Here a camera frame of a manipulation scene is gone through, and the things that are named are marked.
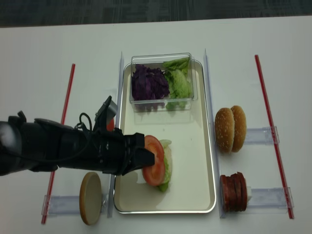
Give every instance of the clear plastic container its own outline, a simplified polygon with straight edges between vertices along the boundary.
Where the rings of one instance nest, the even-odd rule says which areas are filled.
[[[134,100],[132,95],[132,82],[130,84],[130,103],[135,112],[148,111],[171,111],[171,110],[189,110],[193,100],[197,99],[196,90],[196,72],[194,59],[190,53],[170,54],[170,55],[152,55],[152,56],[134,56],[131,60],[131,76],[136,71],[136,65],[144,65],[147,68],[160,68],[162,72],[166,71],[164,62],[176,59],[189,58],[188,71],[186,79],[191,85],[191,94],[186,98],[172,98],[170,94],[162,99],[153,100]]]

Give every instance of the meat patty slice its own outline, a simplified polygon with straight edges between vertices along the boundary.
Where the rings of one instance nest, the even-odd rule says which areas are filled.
[[[241,196],[242,196],[242,205],[240,211],[245,211],[247,208],[247,186],[246,186],[246,180],[241,172],[237,172],[237,175],[239,176],[239,181],[241,185]]]
[[[240,211],[242,208],[242,196],[241,196],[241,184],[239,176],[237,174],[231,175],[231,178],[234,180],[235,192],[236,192],[236,209],[235,211]]]
[[[223,210],[228,212],[230,210],[229,189],[225,175],[220,176],[220,186],[222,189],[223,197]]]
[[[229,188],[230,211],[236,210],[237,197],[235,192],[234,180],[230,176],[226,177]]]

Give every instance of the gray carpet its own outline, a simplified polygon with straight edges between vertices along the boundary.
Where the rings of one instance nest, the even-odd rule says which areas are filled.
[[[312,0],[0,0],[1,27],[311,14]]]

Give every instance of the purple cabbage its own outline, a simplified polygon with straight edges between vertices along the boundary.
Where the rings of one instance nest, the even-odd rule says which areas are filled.
[[[138,100],[162,99],[169,95],[169,84],[160,68],[136,64],[131,80],[132,97]]]

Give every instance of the red rod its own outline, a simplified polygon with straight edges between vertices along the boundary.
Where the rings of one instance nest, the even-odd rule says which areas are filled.
[[[70,91],[72,89],[72,84],[73,84],[73,79],[74,79],[75,66],[76,66],[75,64],[72,65],[72,70],[70,72],[70,77],[69,77],[68,86],[67,86],[67,93],[66,93],[66,98],[65,98],[65,103],[64,103],[63,113],[62,113],[61,124],[65,123],[66,112],[67,112],[68,101],[69,101],[69,95],[70,95]],[[47,191],[47,200],[45,203],[46,207],[48,207],[49,202],[50,202],[50,196],[52,193],[54,175],[55,175],[55,172],[51,172],[48,191]],[[42,215],[41,224],[45,224],[45,222],[47,220],[47,213],[48,213],[48,209],[45,209],[44,214]]]
[[[260,83],[261,83],[261,88],[262,88],[263,98],[264,98],[264,102],[265,102],[265,107],[267,109],[267,114],[268,114],[268,118],[269,118],[270,127],[271,127],[271,129],[273,129],[274,128],[274,123],[273,123],[273,118],[272,118],[271,109],[270,109],[270,105],[269,105],[269,99],[268,99],[268,95],[267,95],[267,90],[266,90],[265,84],[264,84],[264,79],[263,79],[263,74],[262,74],[262,70],[261,70],[259,56],[255,55],[254,58],[255,58],[255,62],[257,64],[257,69],[258,69],[258,73],[259,73],[259,79],[260,79]],[[274,141],[276,142],[276,136],[275,136],[274,132],[272,132],[272,137],[273,137]],[[288,197],[289,195],[288,195],[288,192],[286,192],[288,186],[287,186],[287,182],[286,182],[286,176],[285,176],[285,173],[284,173],[281,153],[279,151],[279,146],[278,146],[277,143],[274,144],[274,148],[275,148],[275,153],[276,153],[279,173],[280,173],[281,179],[282,179],[282,184],[283,184],[283,187],[286,188],[285,189],[285,198],[286,198],[286,202],[287,202],[287,206],[288,206],[288,215],[289,215],[289,218],[294,219],[293,208],[290,206],[290,199]]]

